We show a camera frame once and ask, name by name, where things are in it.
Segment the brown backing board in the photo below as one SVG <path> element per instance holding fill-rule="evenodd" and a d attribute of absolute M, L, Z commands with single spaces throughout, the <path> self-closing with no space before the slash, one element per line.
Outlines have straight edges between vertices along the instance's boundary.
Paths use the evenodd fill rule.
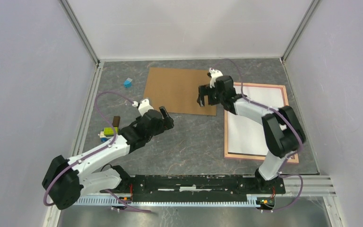
<path fill-rule="evenodd" d="M 164 106 L 169 113 L 216 115 L 216 106 L 197 103 L 199 86 L 210 82 L 208 70 L 150 68 L 144 98 L 155 109 Z"/>

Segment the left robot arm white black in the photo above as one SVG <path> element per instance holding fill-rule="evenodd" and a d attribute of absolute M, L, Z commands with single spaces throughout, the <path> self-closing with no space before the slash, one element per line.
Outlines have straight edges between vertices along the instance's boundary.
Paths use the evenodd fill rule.
<path fill-rule="evenodd" d="M 59 210 L 72 206 L 82 195 L 106 189 L 125 192 L 130 186 L 127 177 L 109 169 L 97 173 L 104 164 L 144 147 L 154 136 L 174 127 L 174 120 L 165 107 L 150 109 L 105 143 L 83 154 L 55 157 L 43 178 L 43 203 Z"/>

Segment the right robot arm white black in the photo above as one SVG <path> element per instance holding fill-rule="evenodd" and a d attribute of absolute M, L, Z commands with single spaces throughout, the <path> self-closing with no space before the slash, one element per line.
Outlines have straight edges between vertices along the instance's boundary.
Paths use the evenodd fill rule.
<path fill-rule="evenodd" d="M 231 76 L 211 76 L 209 84 L 198 87 L 197 103 L 204 107 L 221 104 L 231 114 L 246 117 L 262 125 L 268 153 L 256 170 L 254 187 L 266 193 L 287 159 L 300 152 L 306 135 L 292 107 L 270 107 L 237 93 Z"/>

